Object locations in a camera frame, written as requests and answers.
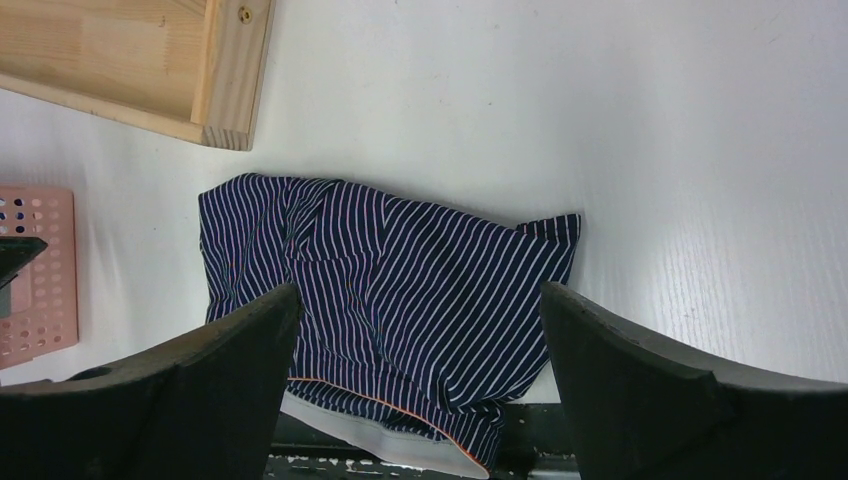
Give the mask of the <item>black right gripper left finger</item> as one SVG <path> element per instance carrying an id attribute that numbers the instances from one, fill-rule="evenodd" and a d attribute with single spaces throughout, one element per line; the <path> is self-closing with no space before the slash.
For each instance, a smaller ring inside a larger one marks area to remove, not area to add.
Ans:
<path id="1" fill-rule="evenodd" d="M 73 377 L 1 391 L 5 479 L 259 479 L 298 337 L 297 289 Z"/>

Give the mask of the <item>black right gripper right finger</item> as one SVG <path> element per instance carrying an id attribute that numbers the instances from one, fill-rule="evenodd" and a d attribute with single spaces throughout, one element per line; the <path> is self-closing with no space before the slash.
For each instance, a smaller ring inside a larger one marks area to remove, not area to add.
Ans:
<path id="1" fill-rule="evenodd" d="M 847 387 L 744 365 L 566 286 L 540 315 L 584 479 L 843 479 Z"/>

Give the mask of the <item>navy striped boxer underwear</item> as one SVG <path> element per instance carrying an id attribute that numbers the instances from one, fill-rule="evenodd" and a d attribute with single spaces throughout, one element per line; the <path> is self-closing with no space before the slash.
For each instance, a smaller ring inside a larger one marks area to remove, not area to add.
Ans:
<path id="1" fill-rule="evenodd" d="M 549 361 L 540 287 L 569 279 L 579 214 L 508 227 L 349 181 L 244 174 L 201 194 L 199 218 L 209 320 L 299 291 L 283 413 L 366 449 L 371 426 L 494 463 L 505 405 Z"/>

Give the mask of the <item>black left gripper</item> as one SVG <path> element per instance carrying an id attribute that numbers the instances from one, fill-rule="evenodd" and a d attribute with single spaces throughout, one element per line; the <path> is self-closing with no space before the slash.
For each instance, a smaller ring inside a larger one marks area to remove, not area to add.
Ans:
<path id="1" fill-rule="evenodd" d="M 47 248 L 37 237 L 1 238 L 1 317 L 27 310 L 32 304 L 30 264 Z"/>

